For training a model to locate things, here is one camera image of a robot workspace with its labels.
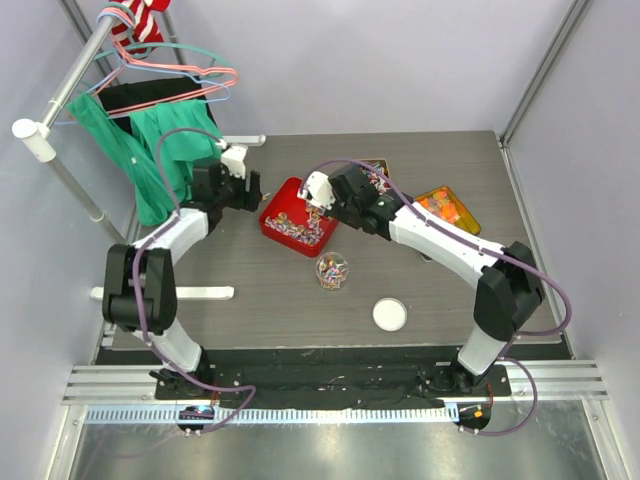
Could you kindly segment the red square candy box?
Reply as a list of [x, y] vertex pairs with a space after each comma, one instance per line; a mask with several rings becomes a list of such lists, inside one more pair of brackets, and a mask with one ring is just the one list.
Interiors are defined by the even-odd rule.
[[262, 234], [309, 258], [319, 256], [338, 226], [297, 196], [301, 180], [291, 177], [259, 217]]

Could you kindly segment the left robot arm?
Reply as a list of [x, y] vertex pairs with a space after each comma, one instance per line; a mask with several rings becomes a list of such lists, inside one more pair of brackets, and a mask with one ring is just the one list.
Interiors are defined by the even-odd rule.
[[144, 342], [190, 398], [205, 397], [213, 375], [204, 347], [177, 318], [174, 266], [214, 231], [226, 209], [254, 212], [261, 201], [259, 172], [241, 173], [224, 162], [198, 167], [190, 197], [177, 211], [143, 239], [108, 251], [104, 319]]

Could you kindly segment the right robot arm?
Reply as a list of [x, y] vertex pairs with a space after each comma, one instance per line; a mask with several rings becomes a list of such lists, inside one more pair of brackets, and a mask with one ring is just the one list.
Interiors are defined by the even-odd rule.
[[396, 186], [380, 192], [358, 164], [311, 174], [303, 196], [343, 224], [431, 258], [474, 289], [474, 327], [452, 362], [451, 380], [465, 395], [483, 388], [487, 371], [545, 299], [531, 250], [469, 234]]

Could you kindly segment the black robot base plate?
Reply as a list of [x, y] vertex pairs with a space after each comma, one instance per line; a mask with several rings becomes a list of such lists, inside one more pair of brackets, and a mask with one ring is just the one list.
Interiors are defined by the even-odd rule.
[[[302, 386], [315, 381], [320, 387], [364, 383], [381, 384], [387, 372], [409, 374], [417, 370], [444, 366], [453, 360], [460, 347], [445, 346], [382, 346], [382, 347], [308, 347], [275, 349], [209, 349], [209, 363], [216, 369], [222, 383], [227, 373], [240, 374], [242, 380], [255, 382], [266, 390], [275, 381], [291, 381]], [[520, 361], [569, 360], [569, 347], [559, 343], [516, 344], [507, 356]], [[160, 360], [149, 349], [116, 350], [101, 347], [95, 360], [99, 366], [159, 366]]]

